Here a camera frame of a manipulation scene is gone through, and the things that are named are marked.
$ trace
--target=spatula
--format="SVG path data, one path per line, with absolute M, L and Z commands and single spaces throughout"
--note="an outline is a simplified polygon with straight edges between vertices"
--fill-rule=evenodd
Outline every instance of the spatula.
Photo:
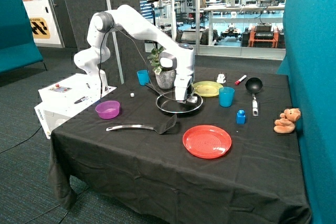
M 158 124 L 154 127 L 149 127 L 145 126 L 142 124 L 125 124 L 125 125 L 118 125 L 114 127 L 109 127 L 106 128 L 106 131 L 114 131 L 114 130 L 119 130 L 119 129 L 124 129 L 124 128 L 142 128 L 142 129 L 148 129 L 148 130 L 154 130 L 158 134 L 163 134 L 170 128 L 174 127 L 177 121 L 177 115 L 173 115 L 171 118 L 169 118 L 166 122 Z

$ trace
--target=blue plastic cup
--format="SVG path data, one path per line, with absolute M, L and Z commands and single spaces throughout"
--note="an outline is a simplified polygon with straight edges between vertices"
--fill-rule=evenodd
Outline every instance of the blue plastic cup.
M 140 70 L 136 73 L 138 75 L 140 85 L 145 86 L 146 83 L 149 83 L 149 74 L 147 70 Z
M 235 96 L 235 90 L 230 87 L 222 87 L 219 89 L 219 104 L 222 107 L 230 107 Z

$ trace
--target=green leaves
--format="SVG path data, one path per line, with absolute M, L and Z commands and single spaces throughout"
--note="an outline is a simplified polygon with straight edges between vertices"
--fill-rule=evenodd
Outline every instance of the green leaves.
M 151 63 L 151 65 L 154 67 L 153 71 L 154 71 L 155 74 L 160 74 L 161 71 L 163 70 L 163 68 L 162 68 L 162 66 L 160 65 L 160 62 L 159 62 L 159 55 L 163 50 L 165 50 L 164 47 L 160 47 L 159 49 L 156 49 L 154 47 L 151 51 L 152 54 L 147 57 L 147 59 L 149 59 L 149 62 Z

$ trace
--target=frying pan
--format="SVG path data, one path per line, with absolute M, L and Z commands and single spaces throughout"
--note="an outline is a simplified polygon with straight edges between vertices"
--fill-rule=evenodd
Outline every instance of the frying pan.
M 259 111 L 258 111 L 256 93 L 258 93 L 263 87 L 262 81 L 259 78 L 252 77 L 246 81 L 245 87 L 247 91 L 252 94 L 252 112 L 253 112 L 252 115 L 258 116 Z
M 159 94 L 158 98 L 156 99 L 156 106 L 160 110 L 167 112 L 167 113 L 172 113 L 172 114 L 189 113 L 189 112 L 199 109 L 201 105 L 203 104 L 203 99 L 198 94 L 194 94 L 194 96 L 197 97 L 196 103 L 192 103 L 188 101 L 185 101 L 185 103 L 181 103 L 181 102 L 177 102 L 174 100 L 175 91 L 169 91 L 169 92 L 161 94 L 158 91 L 156 91 L 152 85 L 148 83 L 145 85 Z

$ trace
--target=black tablecloth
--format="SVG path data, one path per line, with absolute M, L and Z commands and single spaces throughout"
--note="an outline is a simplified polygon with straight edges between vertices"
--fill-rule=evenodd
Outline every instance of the black tablecloth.
M 196 68 L 195 81 L 214 81 L 219 71 Z M 48 179 L 59 202 L 70 208 L 76 194 L 70 175 L 101 194 L 117 197 L 141 214 L 170 223 L 308 223 L 306 198 L 296 133 L 279 135 L 274 120 L 291 107 L 287 76 L 225 71 L 224 85 L 234 87 L 229 108 L 218 97 L 204 98 L 201 108 L 179 115 L 164 135 L 150 130 L 106 128 L 118 124 L 155 125 L 171 115 L 155 105 L 157 97 L 137 80 L 120 85 L 102 101 L 117 100 L 121 114 L 100 119 L 89 107 L 56 128 L 51 135 Z M 242 75 L 258 77 L 259 116 L 252 116 L 252 96 Z M 246 123 L 236 124 L 238 110 Z M 183 145 L 183 134 L 196 125 L 214 125 L 232 138 L 222 157 L 202 159 Z

